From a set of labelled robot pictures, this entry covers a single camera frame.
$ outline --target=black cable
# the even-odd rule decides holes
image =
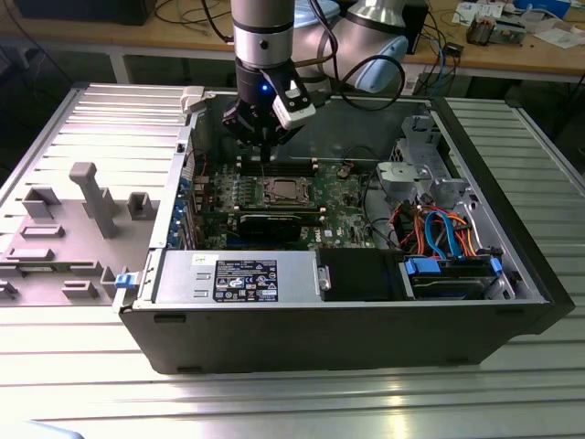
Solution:
[[[187,20],[185,18],[185,16],[191,12],[196,12],[196,11],[202,11],[203,7],[201,8],[193,8],[193,9],[189,9],[187,11],[185,11],[183,13],[183,15],[181,16],[182,21],[175,21],[175,20],[169,20],[168,18],[165,18],[163,16],[161,16],[159,14],[159,11],[161,9],[161,7],[168,5],[169,3],[173,2],[175,0],[164,0],[163,3],[161,3],[160,5],[158,5],[155,9],[154,9],[154,16],[156,16],[156,18],[158,18],[161,21],[164,21],[165,23],[169,23],[171,25],[198,25],[200,23],[206,23],[208,22],[207,18],[200,18],[198,20]],[[216,19],[216,18],[220,18],[221,16],[226,16],[227,14],[231,14],[231,11],[226,11],[226,12],[222,12],[221,14],[217,14],[215,16],[212,16],[212,19]]]
[[[17,65],[17,63],[15,63],[10,56],[8,55],[8,53],[6,52],[6,50],[0,46],[0,50],[2,50],[2,53],[4,54],[5,58],[8,60],[8,62],[10,62],[10,64],[12,64],[12,66],[14,67],[14,69],[16,70],[16,73],[18,74],[18,77],[20,78],[20,80],[22,81],[23,85],[25,86],[25,88],[27,88],[29,91],[32,91],[32,86],[27,82],[26,79],[26,70],[23,70],[20,68],[20,66]],[[51,98],[52,100],[54,100],[57,104],[61,103],[61,99],[57,98],[56,96],[53,96],[51,93],[49,93],[48,91],[45,91],[43,89],[40,89],[39,87],[36,87],[36,91],[46,95],[47,97]],[[38,99],[35,96],[35,101],[37,101],[39,104],[41,105],[48,105],[48,103],[46,102],[42,102],[40,99]],[[50,107],[51,111],[55,111],[55,106],[51,106]]]
[[[388,247],[395,247],[394,242],[392,242],[387,236],[384,235],[384,233],[382,233],[380,230],[378,230],[378,229],[376,229],[376,227],[374,227],[375,222],[380,221],[380,220],[389,220],[389,219],[378,218],[378,219],[371,221],[367,215],[367,210],[366,210],[367,191],[369,190],[369,184],[372,181],[374,174],[376,174],[375,168],[370,173],[369,177],[367,178],[366,187],[364,187],[364,195],[362,196],[362,210],[364,211],[364,219],[366,220],[366,223],[369,226],[369,228],[372,231],[374,231],[380,238],[382,238],[384,240],[384,242],[388,245]]]
[[[376,154],[376,151],[374,151],[373,148],[370,148],[367,145],[353,145],[353,146],[349,146],[343,154],[341,154],[341,158],[346,160],[347,159],[347,155],[353,151],[354,149],[363,149],[364,151],[368,151],[372,157],[374,157],[378,162],[383,162],[384,160],[382,158],[380,158],[380,156],[378,154]]]
[[[442,77],[439,78],[439,76],[437,76],[437,78],[434,79],[434,81],[432,82],[428,82],[429,78],[426,79],[427,84],[425,85],[425,90],[427,90],[429,87],[433,87],[437,82],[441,82],[440,87],[444,87],[445,85],[449,84],[449,89],[447,90],[447,94],[449,94],[449,90],[451,89],[452,84],[455,81],[455,76],[457,75],[457,68],[459,67],[459,64],[461,62],[461,57],[455,57],[453,56],[453,67],[450,71],[448,71],[447,73],[445,73],[444,75],[442,75]],[[449,82],[446,82],[445,79],[448,78],[451,75]]]
[[[575,86],[575,88],[573,89],[573,91],[569,94],[569,97],[568,97],[569,103],[571,103],[573,101],[573,99],[575,99],[575,96],[577,96],[577,93],[579,91],[579,87],[583,83],[583,80],[585,80],[585,71],[583,71],[583,74],[581,75],[581,78],[579,79],[579,82],[577,82],[577,85]]]
[[[457,76],[457,68],[459,67],[460,62],[461,62],[461,56],[460,57],[453,56],[452,78],[450,79],[449,87],[447,87],[447,91],[445,92],[446,96],[449,96],[449,93],[451,92],[451,87],[455,83],[455,77]]]
[[[309,6],[311,10],[313,10],[314,16],[317,18],[317,21],[321,24],[324,31],[326,32],[327,36],[329,37],[329,44],[331,46],[331,55],[333,59],[333,72],[335,75],[335,80],[339,81],[339,69],[337,66],[337,51],[339,50],[339,42],[337,41],[337,37],[333,32],[333,29],[329,26],[327,22],[327,17],[325,16],[323,9],[319,5],[317,0],[309,0]]]
[[[555,141],[572,119],[574,109],[576,108],[576,103],[579,100],[577,99],[577,96],[579,95],[580,86],[583,84],[584,80],[585,71],[583,71],[583,74],[581,75],[579,82],[577,82],[577,85],[573,91],[569,93],[565,111],[559,112],[556,121],[553,123],[552,133],[550,136],[551,140]]]
[[[209,12],[209,8],[207,7],[207,0],[201,0],[201,5],[203,6],[203,12],[205,12],[205,16],[207,17],[207,21],[211,25],[211,28],[216,33],[216,35],[219,38],[221,38],[223,40],[223,42],[226,43],[226,44],[233,43],[234,42],[234,37],[226,37],[225,35],[223,35],[221,33],[221,31],[216,26],[215,22],[213,21],[214,17],[211,16],[211,13]]]
[[[40,44],[38,44],[30,35],[28,35],[28,32],[25,31],[25,29],[20,26],[20,23],[18,23],[18,20],[16,20],[15,16],[12,14],[12,11],[10,10],[10,8],[8,7],[8,3],[6,0],[3,0],[4,2],[4,7],[6,9],[6,12],[8,13],[8,16],[10,16],[10,19],[12,20],[12,22],[16,25],[16,27],[18,27],[18,30],[20,30],[20,32],[22,32],[22,34],[27,37],[27,39],[33,43],[41,52],[43,52],[45,54],[45,56],[47,57],[47,59],[49,61],[51,61],[51,63],[57,68],[58,71],[61,72],[61,74],[63,75],[64,78],[67,79],[67,81],[69,82],[69,84],[73,83],[73,79],[70,77],[70,75],[68,75],[64,69],[62,69],[60,67],[60,65],[53,59],[51,58],[51,56],[48,54],[48,52],[46,50],[44,50]]]
[[[394,66],[396,66],[396,68],[399,70],[399,74],[400,74],[400,85],[399,85],[398,89],[396,90],[396,93],[394,94],[394,97],[392,97],[392,99],[389,102],[385,103],[384,105],[382,105],[380,107],[374,107],[374,108],[372,108],[372,107],[365,107],[363,105],[359,105],[358,103],[352,102],[347,96],[345,96],[345,94],[343,92],[343,87],[345,85],[347,85],[347,81],[352,76],[354,76],[358,70],[360,70],[363,66],[365,66],[366,64],[368,64],[368,62],[373,61],[374,59],[383,59],[385,61],[388,61],[388,62],[391,62],[392,64],[394,64]],[[400,65],[400,63],[398,61],[396,61],[392,57],[389,57],[388,55],[372,55],[371,57],[367,57],[367,58],[362,59],[361,61],[359,61],[344,76],[344,78],[339,81],[339,85],[337,86],[337,90],[335,92],[339,93],[339,95],[341,96],[341,98],[345,102],[347,102],[352,107],[357,108],[358,110],[363,110],[365,112],[379,112],[380,110],[384,110],[384,109],[388,108],[390,105],[392,105],[394,102],[396,102],[396,100],[400,97],[400,94],[404,90],[404,84],[405,83],[406,83],[406,73],[404,72],[404,69],[402,68],[402,66]]]

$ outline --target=blue cable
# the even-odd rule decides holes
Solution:
[[[461,249],[457,245],[457,241],[455,240],[455,233],[453,232],[453,225],[451,224],[451,221],[449,220],[447,215],[445,215],[443,212],[438,212],[438,211],[434,210],[433,212],[429,213],[429,215],[427,215],[427,218],[424,220],[424,236],[427,240],[427,243],[429,243],[429,246],[437,252],[437,254],[441,257],[441,259],[447,259],[447,256],[445,256],[445,253],[443,253],[442,250],[439,247],[437,247],[435,245],[434,241],[432,240],[431,223],[432,223],[432,219],[434,218],[435,215],[439,215],[441,217],[441,219],[443,220],[443,222],[445,223],[445,230],[447,233],[447,242],[449,242],[449,248],[451,249],[452,255],[456,258],[460,257],[462,255],[462,253],[461,253]]]
[[[445,70],[445,54],[443,53],[441,43],[437,40],[437,38],[431,37],[430,35],[423,35],[423,34],[420,34],[420,35],[422,37],[429,39],[431,42],[434,43],[434,45],[437,47],[437,50],[439,51],[439,59],[441,61],[441,67],[439,68],[437,80],[435,81],[435,83],[433,84],[432,89],[431,89],[430,95],[432,96],[437,91],[437,86],[441,82],[442,74],[443,74],[443,71]]]

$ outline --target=floor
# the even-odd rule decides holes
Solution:
[[[0,52],[0,59],[10,54]],[[105,56],[82,53],[51,53],[51,57],[68,75],[79,82],[114,82],[110,62]],[[0,75],[0,181],[18,163],[69,90],[68,82],[42,53],[27,53],[30,67],[16,65]],[[135,82],[143,84],[214,87],[233,86],[233,64],[229,61],[181,60],[152,57],[129,57]],[[552,135],[558,119],[570,120],[556,136],[558,148],[582,173],[585,171],[585,95],[580,94],[580,111],[567,110],[567,97],[574,90],[567,84],[533,81],[457,78],[453,84],[438,87],[437,95],[470,98],[513,99],[530,113],[540,127]]]

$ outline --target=yellow cable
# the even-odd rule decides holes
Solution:
[[[470,229],[467,229],[467,241],[469,242],[469,250],[472,252],[472,255],[473,256],[477,256],[477,253],[473,249],[473,244],[472,244],[472,231]]]

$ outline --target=table leg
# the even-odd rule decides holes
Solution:
[[[131,84],[132,79],[130,72],[126,68],[124,55],[118,52],[110,53],[110,62],[112,63],[113,74],[116,78],[116,82],[119,84]]]
[[[402,68],[406,73],[406,81],[404,83],[403,96],[411,96],[419,81],[419,76],[424,73],[427,66],[425,64],[402,64]]]
[[[27,59],[27,48],[9,48],[4,47],[5,55],[8,56],[8,61],[13,62],[20,70],[28,70],[30,65]]]

